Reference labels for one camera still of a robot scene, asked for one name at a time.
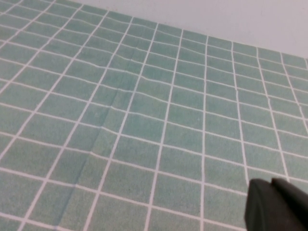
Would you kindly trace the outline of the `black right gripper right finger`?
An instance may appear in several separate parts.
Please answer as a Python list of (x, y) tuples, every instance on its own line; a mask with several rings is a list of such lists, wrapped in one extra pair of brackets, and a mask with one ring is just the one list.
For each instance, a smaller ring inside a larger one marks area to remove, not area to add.
[(295, 217), (308, 230), (308, 194), (281, 178), (273, 178), (271, 184), (283, 197)]

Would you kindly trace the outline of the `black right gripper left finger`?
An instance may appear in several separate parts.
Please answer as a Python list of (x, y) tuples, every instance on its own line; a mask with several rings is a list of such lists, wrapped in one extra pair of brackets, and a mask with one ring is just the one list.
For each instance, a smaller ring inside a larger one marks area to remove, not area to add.
[(283, 228), (282, 198), (267, 181), (249, 183), (244, 220), (248, 231), (277, 231)]

